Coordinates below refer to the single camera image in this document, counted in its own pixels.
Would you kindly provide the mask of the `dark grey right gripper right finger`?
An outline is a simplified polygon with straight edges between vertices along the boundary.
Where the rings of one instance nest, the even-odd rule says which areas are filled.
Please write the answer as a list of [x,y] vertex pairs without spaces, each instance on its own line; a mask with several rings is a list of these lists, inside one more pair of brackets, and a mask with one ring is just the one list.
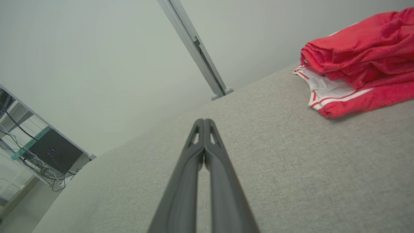
[[213,233],[258,233],[247,202],[215,122],[204,121],[205,165],[210,172]]

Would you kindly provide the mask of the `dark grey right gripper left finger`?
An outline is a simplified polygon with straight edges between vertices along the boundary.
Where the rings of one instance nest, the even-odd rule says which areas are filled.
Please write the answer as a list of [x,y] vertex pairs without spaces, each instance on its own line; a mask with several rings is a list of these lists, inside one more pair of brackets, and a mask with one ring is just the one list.
[[204,120],[197,119],[151,221],[149,233],[196,232],[198,172],[204,162]]

